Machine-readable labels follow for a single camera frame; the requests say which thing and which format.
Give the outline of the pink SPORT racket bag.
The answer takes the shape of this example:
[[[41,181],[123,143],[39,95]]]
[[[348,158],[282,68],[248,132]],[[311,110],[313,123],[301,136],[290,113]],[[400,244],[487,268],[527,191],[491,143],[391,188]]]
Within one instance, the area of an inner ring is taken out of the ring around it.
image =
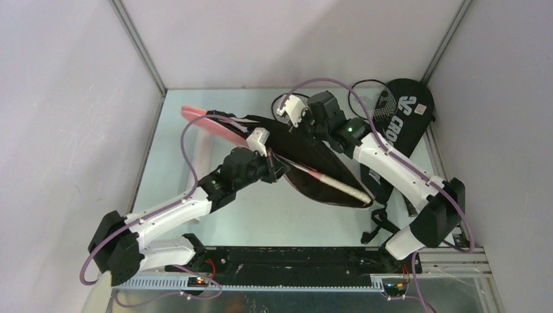
[[[208,131],[212,135],[242,147],[247,146],[246,138],[255,128],[265,128],[270,132],[265,146],[269,152],[273,152],[279,159],[285,161],[284,158],[287,158],[295,163],[324,173],[347,185],[366,192],[372,198],[359,180],[342,163],[335,153],[326,146],[326,144],[308,143],[306,139],[299,135],[290,133],[288,126],[284,123],[258,115],[236,117],[231,113],[216,110],[207,111],[192,106],[183,106],[181,108],[181,115],[188,121],[209,114],[227,117],[233,120],[233,123],[217,119],[216,117],[207,117],[195,122],[195,125]],[[323,184],[309,174],[293,167],[291,164],[289,164],[289,166],[290,170],[285,174],[285,178],[294,189],[311,200],[329,205],[361,209],[370,206],[369,204],[365,204],[339,190]]]

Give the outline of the white shuttlecock tube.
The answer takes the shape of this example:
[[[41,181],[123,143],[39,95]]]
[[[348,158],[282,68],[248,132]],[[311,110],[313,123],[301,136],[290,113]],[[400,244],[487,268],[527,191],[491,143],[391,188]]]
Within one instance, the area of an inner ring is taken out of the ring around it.
[[[199,129],[192,155],[192,167],[198,179],[209,173],[211,151],[214,136],[206,130]]]

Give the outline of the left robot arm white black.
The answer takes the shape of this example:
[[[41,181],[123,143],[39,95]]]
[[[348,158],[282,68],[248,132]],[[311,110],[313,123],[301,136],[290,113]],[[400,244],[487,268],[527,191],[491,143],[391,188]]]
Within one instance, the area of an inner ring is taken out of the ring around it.
[[[161,236],[223,208],[249,185],[277,182],[289,169],[272,152],[263,156],[235,148],[215,170],[167,203],[126,216],[117,211],[105,214],[89,243],[89,253],[100,272],[111,275],[113,287],[155,267],[184,265],[189,271],[199,271],[205,266],[206,254],[197,238]]]

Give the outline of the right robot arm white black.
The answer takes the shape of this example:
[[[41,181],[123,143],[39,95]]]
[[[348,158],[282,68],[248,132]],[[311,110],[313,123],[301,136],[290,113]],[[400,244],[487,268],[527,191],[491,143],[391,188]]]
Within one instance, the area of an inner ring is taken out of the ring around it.
[[[379,255],[383,270],[395,273],[414,252],[436,248],[465,217],[461,181],[427,175],[385,141],[373,124],[358,117],[348,119],[332,93],[318,93],[307,102],[289,98],[282,109],[296,110],[290,121],[307,138],[327,142],[336,152],[374,170],[419,210],[409,225],[385,243]]]

